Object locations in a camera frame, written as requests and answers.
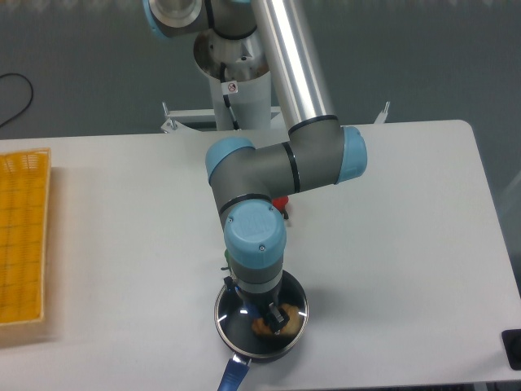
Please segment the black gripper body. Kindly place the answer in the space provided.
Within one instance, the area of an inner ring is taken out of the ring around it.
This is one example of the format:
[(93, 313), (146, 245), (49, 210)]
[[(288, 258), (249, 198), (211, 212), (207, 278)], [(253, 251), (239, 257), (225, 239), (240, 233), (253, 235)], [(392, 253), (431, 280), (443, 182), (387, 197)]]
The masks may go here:
[(281, 281), (278, 281), (266, 292), (247, 292), (233, 280), (231, 276), (224, 278), (225, 293), (223, 294), (223, 310), (228, 314), (245, 310), (253, 318), (263, 318), (268, 312), (270, 303), (279, 305), (278, 295), (281, 290)]

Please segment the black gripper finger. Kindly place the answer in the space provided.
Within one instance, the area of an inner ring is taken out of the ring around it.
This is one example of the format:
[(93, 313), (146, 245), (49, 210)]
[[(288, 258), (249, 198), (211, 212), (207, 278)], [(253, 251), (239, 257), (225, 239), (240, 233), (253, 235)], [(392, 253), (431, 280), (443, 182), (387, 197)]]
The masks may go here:
[(278, 335), (287, 325), (287, 312), (283, 308), (277, 307), (274, 303), (270, 303), (268, 312), (265, 315), (265, 322), (270, 331)]

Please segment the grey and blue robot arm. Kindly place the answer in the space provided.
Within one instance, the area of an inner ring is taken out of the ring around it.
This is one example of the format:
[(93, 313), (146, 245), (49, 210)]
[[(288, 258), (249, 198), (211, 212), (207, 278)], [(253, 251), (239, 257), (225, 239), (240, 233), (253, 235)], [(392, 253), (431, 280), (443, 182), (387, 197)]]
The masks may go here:
[(234, 136), (205, 157), (239, 296), (271, 332), (288, 329), (280, 306), (286, 228), (274, 200), (361, 176), (367, 165), (359, 131), (343, 127), (300, 1), (146, 1), (151, 29), (163, 37), (197, 33), (195, 60), (216, 85), (216, 107), (241, 130), (257, 106), (247, 83), (274, 81), (289, 139), (257, 148)]

